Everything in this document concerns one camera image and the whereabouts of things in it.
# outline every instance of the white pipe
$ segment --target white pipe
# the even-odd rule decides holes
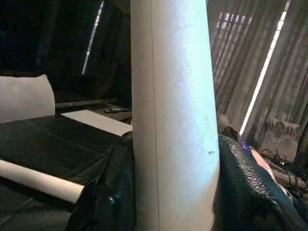
[[[48,195],[75,203],[84,186],[0,160],[0,176]]]
[[[130,6],[137,230],[209,231],[219,151],[206,1]]]

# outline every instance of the black surface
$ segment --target black surface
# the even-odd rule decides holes
[[[112,147],[104,171],[84,188],[65,231],[132,231],[135,225],[132,132]]]
[[[220,135],[219,152],[220,230],[308,230],[292,201],[240,143]]]
[[[86,184],[119,139],[63,116],[0,124],[0,159]],[[0,178],[0,230],[62,231],[71,205]]]

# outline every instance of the black cable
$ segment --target black cable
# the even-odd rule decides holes
[[[279,167],[281,167],[285,171],[285,173],[289,177],[290,189],[299,190],[301,192],[300,194],[301,195],[303,194],[302,190],[300,190],[298,188],[297,177],[302,179],[302,181],[307,186],[306,190],[308,189],[308,171],[306,169],[300,168],[295,163],[288,161],[287,157],[285,155],[279,155],[277,149],[275,150],[275,153],[273,153],[273,151],[271,151],[269,149],[264,149],[264,150],[262,150],[261,155],[264,158],[273,162],[274,164],[278,165]],[[289,172],[294,174],[295,184],[292,183],[292,179],[291,179]]]

